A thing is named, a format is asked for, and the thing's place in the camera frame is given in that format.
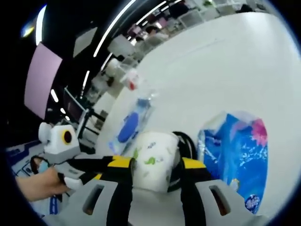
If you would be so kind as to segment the person's left hand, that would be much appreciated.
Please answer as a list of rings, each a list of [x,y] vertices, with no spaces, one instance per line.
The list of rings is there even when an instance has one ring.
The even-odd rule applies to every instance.
[[[30,177],[15,177],[15,180],[23,196],[29,202],[70,191],[70,188],[59,179],[58,172],[53,167]]]

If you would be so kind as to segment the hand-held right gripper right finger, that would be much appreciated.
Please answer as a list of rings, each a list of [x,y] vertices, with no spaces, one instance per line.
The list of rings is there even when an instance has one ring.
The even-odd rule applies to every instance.
[[[181,202],[187,226],[257,226],[258,216],[221,180],[212,180],[206,166],[182,157]]]

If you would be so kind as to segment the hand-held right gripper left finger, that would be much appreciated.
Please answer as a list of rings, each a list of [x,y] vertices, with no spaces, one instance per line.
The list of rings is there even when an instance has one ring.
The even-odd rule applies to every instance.
[[[133,200],[134,159],[113,156],[99,180],[91,180],[71,196],[71,225],[128,226]]]

